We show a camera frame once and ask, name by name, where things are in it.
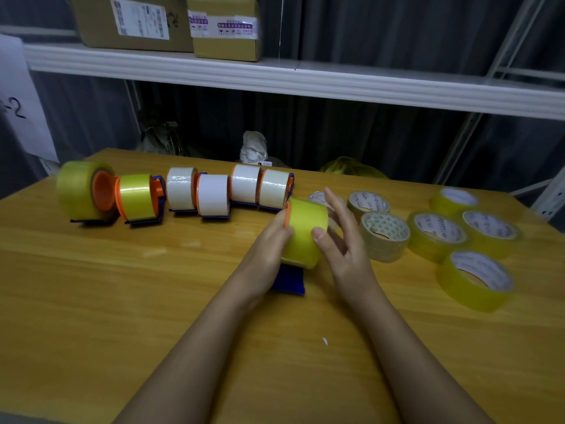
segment shelf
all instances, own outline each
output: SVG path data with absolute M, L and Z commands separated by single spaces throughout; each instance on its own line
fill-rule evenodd
M 481 77 L 277 59 L 209 60 L 77 43 L 26 44 L 25 56 L 31 70 L 42 72 L 565 120 L 565 92 Z

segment person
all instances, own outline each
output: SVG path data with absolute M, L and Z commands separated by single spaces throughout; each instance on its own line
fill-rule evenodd
M 335 288 L 368 332 L 407 423 L 492 423 L 392 306 L 379 286 L 353 214 L 328 189 L 343 238 L 312 237 Z M 258 235 L 239 266 L 114 420 L 115 424 L 203 423 L 238 325 L 271 287 L 292 228 L 285 210 Z

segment person's left hand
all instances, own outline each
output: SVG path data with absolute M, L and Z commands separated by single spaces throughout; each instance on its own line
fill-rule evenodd
M 284 227 L 285 220 L 286 210 L 279 211 L 226 282 L 250 307 L 271 288 L 279 272 L 284 246 L 294 234 L 292 227 Z

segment large cardboard box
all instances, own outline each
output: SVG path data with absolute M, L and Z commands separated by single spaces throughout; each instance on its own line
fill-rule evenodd
M 192 52 L 185 0 L 71 0 L 89 47 Z
M 257 0 L 187 0 L 194 54 L 257 61 L 261 55 Z

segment wooden tabletop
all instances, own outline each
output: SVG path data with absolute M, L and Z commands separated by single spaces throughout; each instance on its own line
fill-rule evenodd
M 233 164 L 104 150 L 118 175 L 172 166 L 228 174 Z M 330 186 L 374 191 L 406 219 L 438 186 L 293 170 L 294 195 Z M 565 417 L 565 241 L 507 194 L 475 191 L 525 239 L 505 259 L 517 292 L 492 314 L 449 298 L 435 265 L 406 250 L 372 262 L 392 303 L 498 423 Z M 272 213 L 229 221 L 166 213 L 132 229 L 69 223 L 47 178 L 0 202 L 0 410 L 67 423 L 109 423 L 234 270 Z M 398 422 L 363 331 L 325 261 L 306 296 L 269 293 L 244 323 L 220 382 L 213 422 Z

